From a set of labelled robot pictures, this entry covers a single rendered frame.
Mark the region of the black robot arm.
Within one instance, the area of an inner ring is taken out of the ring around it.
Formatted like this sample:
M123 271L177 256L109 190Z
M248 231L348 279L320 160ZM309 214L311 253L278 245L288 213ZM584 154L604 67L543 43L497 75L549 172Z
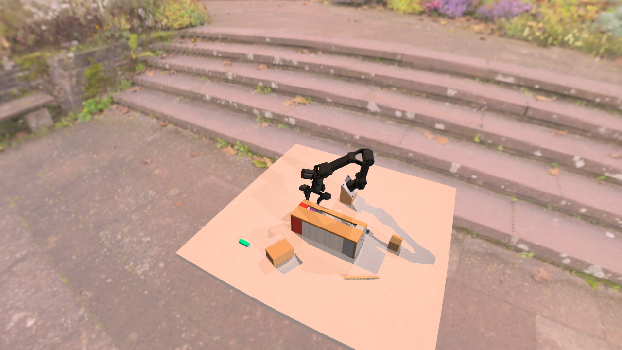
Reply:
M355 155L358 153L362 153L362 162L356 159ZM357 165L360 165L361 168L360 172L355 174L356 179L348 181L346 185L348 186L350 192L353 192L355 189L362 190L367 185L366 177L368 169L375 163L373 151L368 148L360 148L355 152L349 152L344 157L340 157L333 162L323 162L315 165L314 169L302 169L301 178L324 182L324 178L332 175L336 169L343 168L351 163L356 163Z

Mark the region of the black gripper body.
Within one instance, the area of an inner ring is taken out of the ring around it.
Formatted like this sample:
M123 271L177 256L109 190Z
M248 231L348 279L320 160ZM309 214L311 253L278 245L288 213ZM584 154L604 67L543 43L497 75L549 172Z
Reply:
M325 201L328 201L329 199L331 199L331 194L328 192L322 193L321 192L321 187L324 183L323 182L317 182L314 181L312 182L312 186L310 188L309 185L301 185L299 187L299 190L303 191L303 192L312 192L312 193L316 193L317 195L320 195L320 198L324 199Z

